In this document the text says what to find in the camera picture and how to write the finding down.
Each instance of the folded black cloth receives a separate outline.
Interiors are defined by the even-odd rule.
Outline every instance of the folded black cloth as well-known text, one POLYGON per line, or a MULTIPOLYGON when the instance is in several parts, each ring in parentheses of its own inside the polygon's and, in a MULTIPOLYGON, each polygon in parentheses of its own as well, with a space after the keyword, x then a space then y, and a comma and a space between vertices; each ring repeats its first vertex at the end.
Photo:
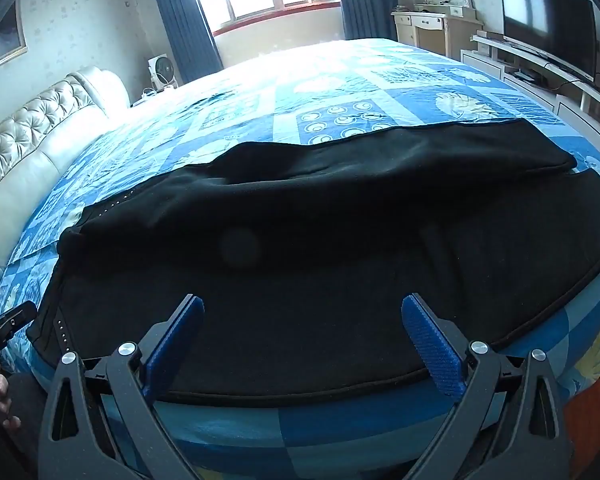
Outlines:
POLYGON ((600 177, 525 120, 246 142, 86 208, 29 330, 110 354, 187 293, 205 325, 164 399, 280 406, 419 380, 420 293, 496 348, 600 271, 600 177))

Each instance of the human hand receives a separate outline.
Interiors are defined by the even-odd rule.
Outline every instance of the human hand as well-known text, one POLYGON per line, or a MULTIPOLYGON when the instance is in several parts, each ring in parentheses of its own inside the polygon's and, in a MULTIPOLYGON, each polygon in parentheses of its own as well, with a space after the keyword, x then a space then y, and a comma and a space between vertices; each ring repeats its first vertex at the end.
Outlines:
POLYGON ((7 415, 7 419, 2 423, 4 428, 9 431, 17 430, 22 422, 17 416, 8 416, 11 409, 11 399, 8 397, 9 381, 0 373, 0 412, 7 415))

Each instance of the air conditioner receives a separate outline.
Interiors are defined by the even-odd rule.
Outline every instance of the air conditioner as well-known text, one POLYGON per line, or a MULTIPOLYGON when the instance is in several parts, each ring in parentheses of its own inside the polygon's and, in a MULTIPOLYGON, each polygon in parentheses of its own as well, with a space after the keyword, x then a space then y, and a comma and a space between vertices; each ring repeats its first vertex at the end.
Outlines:
POLYGON ((166 54, 152 57, 149 60, 149 73, 151 74, 151 83, 158 91, 162 90, 165 86, 178 87, 173 63, 166 54))

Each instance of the blue patterned bedspread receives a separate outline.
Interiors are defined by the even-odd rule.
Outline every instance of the blue patterned bedspread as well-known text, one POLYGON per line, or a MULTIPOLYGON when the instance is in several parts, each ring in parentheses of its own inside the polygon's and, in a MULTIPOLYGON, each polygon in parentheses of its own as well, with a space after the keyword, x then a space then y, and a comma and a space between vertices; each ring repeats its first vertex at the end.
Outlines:
MULTIPOLYGON (((85 206, 156 174, 208 162, 239 142, 307 144, 396 124, 514 117, 573 153, 577 171, 600 174, 600 153, 549 111, 476 69, 389 40, 270 54, 165 92, 88 147, 33 213, 0 282, 0 314, 25 300, 40 304, 58 259, 56 241, 85 206)), ((564 399, 597 380, 600 275, 509 352, 533 348, 548 353, 564 399)), ((43 385, 52 376, 24 331, 2 358, 16 370, 32 369, 43 385)), ((374 478, 417 457, 449 407, 431 381, 292 408, 157 405, 203 475, 227 480, 374 478)), ((116 410, 108 410, 116 429, 116 410)))

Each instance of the tufted headboard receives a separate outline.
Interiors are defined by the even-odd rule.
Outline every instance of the tufted headboard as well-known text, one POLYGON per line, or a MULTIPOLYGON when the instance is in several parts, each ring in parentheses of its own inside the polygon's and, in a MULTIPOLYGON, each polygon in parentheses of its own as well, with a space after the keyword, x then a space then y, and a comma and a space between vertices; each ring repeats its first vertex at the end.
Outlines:
POLYGON ((122 81, 89 67, 0 123, 0 277, 27 220, 82 150, 129 108, 122 81))

